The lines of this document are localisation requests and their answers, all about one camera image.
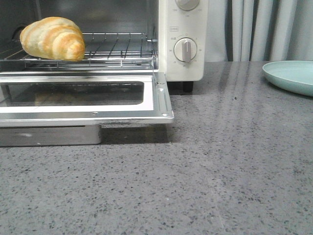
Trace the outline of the golden croissant bread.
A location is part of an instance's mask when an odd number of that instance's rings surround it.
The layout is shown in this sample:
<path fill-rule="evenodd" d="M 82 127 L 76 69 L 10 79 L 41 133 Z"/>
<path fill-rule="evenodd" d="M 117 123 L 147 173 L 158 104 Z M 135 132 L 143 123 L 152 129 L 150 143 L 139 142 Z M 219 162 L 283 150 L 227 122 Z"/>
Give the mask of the golden croissant bread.
<path fill-rule="evenodd" d="M 34 57 L 81 61 L 85 43 L 80 28 L 62 17 L 47 17 L 25 27 L 20 34 L 24 51 Z"/>

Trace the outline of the upper white oven knob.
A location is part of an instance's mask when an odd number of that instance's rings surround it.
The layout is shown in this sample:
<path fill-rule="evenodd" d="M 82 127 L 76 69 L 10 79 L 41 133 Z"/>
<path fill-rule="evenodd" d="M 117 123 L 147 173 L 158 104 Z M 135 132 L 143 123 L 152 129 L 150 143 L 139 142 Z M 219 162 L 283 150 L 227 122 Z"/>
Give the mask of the upper white oven knob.
<path fill-rule="evenodd" d="M 199 5 L 200 0 L 175 0 L 175 2 L 181 10 L 190 11 Z"/>

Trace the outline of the white Toshiba toaster oven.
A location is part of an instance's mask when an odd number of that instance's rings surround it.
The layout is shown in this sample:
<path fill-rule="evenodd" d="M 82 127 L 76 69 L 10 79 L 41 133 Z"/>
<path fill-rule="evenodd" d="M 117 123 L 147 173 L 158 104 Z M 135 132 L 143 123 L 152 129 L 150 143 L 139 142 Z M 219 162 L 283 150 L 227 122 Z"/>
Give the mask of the white Toshiba toaster oven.
<path fill-rule="evenodd" d="M 82 33 L 146 33 L 157 40 L 157 68 L 169 82 L 182 82 L 190 92 L 204 70 L 208 1 L 201 0 L 190 11 L 181 10 L 175 0 L 3 0 L 0 3 L 0 52 L 12 41 L 20 41 L 22 30 L 47 17 L 75 22 Z M 190 62 L 174 55 L 182 38 L 197 44 Z"/>

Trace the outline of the teal plate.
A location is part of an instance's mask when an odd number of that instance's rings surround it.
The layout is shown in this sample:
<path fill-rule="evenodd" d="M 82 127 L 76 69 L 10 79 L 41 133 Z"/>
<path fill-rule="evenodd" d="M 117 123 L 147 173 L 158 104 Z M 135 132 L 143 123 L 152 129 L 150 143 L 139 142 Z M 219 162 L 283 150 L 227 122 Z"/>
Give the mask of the teal plate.
<path fill-rule="evenodd" d="M 265 78 L 271 84 L 296 94 L 313 95 L 312 61 L 277 61 L 262 67 Z"/>

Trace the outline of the grey white curtain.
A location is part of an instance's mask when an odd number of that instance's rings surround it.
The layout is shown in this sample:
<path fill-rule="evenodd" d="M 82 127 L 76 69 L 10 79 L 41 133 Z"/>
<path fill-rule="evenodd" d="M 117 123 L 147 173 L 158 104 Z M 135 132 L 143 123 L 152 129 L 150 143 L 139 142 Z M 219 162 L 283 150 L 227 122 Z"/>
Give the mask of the grey white curtain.
<path fill-rule="evenodd" d="M 205 60 L 313 59 L 311 0 L 210 0 Z"/>

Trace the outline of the glass oven door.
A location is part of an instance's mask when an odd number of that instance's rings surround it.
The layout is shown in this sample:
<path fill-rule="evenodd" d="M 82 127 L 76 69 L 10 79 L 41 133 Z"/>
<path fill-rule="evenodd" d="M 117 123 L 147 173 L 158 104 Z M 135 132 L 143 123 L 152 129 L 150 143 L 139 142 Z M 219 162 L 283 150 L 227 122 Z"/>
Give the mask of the glass oven door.
<path fill-rule="evenodd" d="M 165 75 L 22 71 L 0 75 L 1 146 L 97 144 L 101 129 L 171 123 Z"/>

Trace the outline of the lower white oven knob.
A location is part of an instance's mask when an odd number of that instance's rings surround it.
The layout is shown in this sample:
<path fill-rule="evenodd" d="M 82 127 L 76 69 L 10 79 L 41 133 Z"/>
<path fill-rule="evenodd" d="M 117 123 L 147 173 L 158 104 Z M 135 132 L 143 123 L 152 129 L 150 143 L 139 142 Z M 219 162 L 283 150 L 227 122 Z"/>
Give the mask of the lower white oven knob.
<path fill-rule="evenodd" d="M 174 46 L 174 55 L 181 62 L 190 63 L 196 54 L 197 44 L 190 38 L 182 38 Z"/>

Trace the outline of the white oven knob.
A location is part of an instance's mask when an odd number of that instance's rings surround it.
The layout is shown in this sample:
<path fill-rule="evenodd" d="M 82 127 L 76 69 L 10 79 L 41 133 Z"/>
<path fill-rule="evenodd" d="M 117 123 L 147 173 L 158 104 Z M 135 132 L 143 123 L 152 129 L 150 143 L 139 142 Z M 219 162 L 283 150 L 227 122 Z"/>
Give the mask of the white oven knob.
<path fill-rule="evenodd" d="M 182 38 L 174 46 L 174 55 L 181 62 L 190 63 L 196 54 L 197 44 L 190 38 Z"/>
<path fill-rule="evenodd" d="M 190 11 L 199 5 L 200 0 L 175 0 L 175 2 L 181 10 Z"/>

